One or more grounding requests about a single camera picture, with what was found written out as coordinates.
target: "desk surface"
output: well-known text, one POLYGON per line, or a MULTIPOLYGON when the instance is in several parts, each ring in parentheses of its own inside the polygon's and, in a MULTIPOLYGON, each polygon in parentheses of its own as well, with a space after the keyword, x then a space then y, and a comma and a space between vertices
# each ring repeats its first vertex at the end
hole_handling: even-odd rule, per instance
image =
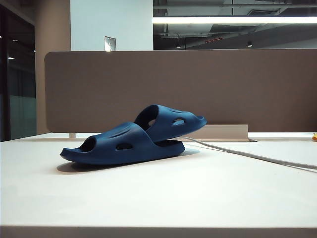
MULTIPOLYGON (((196 230, 195 237, 223 237, 233 230, 244 232, 242 237, 254 237, 270 228, 271 237, 281 231, 290 237, 317 237, 317 172, 193 142, 184 142, 185 152, 174 158, 121 167, 81 167, 59 156, 63 147, 77 147, 84 140, 67 136, 50 133, 0 144, 2 234, 37 237, 36 231, 50 234, 55 228, 56 237, 64 229, 85 237, 85 232, 96 228, 98 232, 90 237, 102 237, 143 227, 145 233, 138 228, 129 234, 154 237, 149 235, 153 228, 163 236, 166 228, 171 235, 169 229, 175 228, 182 237, 191 237, 180 228, 201 228, 204 232, 196 230)), ((210 143, 317 165, 317 142, 305 137, 210 143)))

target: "fluorescent light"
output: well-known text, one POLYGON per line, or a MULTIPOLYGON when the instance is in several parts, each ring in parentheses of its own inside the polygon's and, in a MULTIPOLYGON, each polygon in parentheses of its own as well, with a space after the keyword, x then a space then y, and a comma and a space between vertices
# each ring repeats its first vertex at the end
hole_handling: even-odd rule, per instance
POLYGON ((317 23, 316 16, 186 16, 153 17, 153 24, 317 23))

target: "white cable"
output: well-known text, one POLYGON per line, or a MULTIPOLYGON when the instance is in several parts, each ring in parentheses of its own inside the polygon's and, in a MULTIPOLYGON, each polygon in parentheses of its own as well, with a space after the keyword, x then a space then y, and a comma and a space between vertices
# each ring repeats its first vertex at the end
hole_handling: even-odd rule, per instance
POLYGON ((192 140, 194 142, 197 142, 199 144, 205 145, 207 147, 210 147, 210 148, 213 148, 213 149, 217 149, 217 150, 221 150, 221 151, 228 152, 228 153, 232 153, 232 154, 237 154, 237 155, 242 155, 242 156, 246 156, 246 157, 250 157, 250 158, 254 158, 254 159, 264 160, 264 161, 268 161, 268 162, 272 162, 272 163, 276 163, 276 164, 280 164, 280 165, 290 165, 290 166, 296 166, 296 167, 301 167, 301 168, 306 168, 306 169, 317 170, 317 166, 316 165, 308 165, 308 164, 300 164, 300 163, 288 162, 288 161, 284 161, 284 160, 276 160, 276 159, 271 159, 271 158, 268 158, 268 157, 264 157, 264 156, 260 156, 260 155, 254 155, 254 154, 250 154, 250 153, 246 153, 246 152, 242 152, 242 151, 230 150, 230 149, 222 148, 222 147, 215 146, 215 145, 209 145, 207 143, 201 142, 199 140, 196 140, 196 139, 193 139, 193 138, 190 138, 190 137, 185 137, 185 136, 181 136, 179 138, 192 140))

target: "desk divider panel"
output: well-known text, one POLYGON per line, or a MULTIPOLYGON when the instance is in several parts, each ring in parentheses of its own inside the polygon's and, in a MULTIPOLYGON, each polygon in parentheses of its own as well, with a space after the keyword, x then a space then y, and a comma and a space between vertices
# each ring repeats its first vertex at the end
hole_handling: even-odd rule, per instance
POLYGON ((103 132, 150 104, 249 131, 317 131, 317 49, 50 52, 52 132, 103 132))

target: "blue slide sandal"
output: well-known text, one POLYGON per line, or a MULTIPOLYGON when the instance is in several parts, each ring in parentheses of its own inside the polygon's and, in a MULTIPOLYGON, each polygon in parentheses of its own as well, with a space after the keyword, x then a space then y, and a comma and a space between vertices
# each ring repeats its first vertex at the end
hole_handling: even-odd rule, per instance
POLYGON ((154 143, 137 124, 123 123, 105 133, 88 137, 78 148, 64 148, 61 157, 91 165, 118 165, 173 157, 185 147, 181 141, 154 143))
POLYGON ((157 142, 196 131, 206 125, 207 120, 191 112, 154 104, 145 108, 134 123, 138 124, 153 142, 157 142))

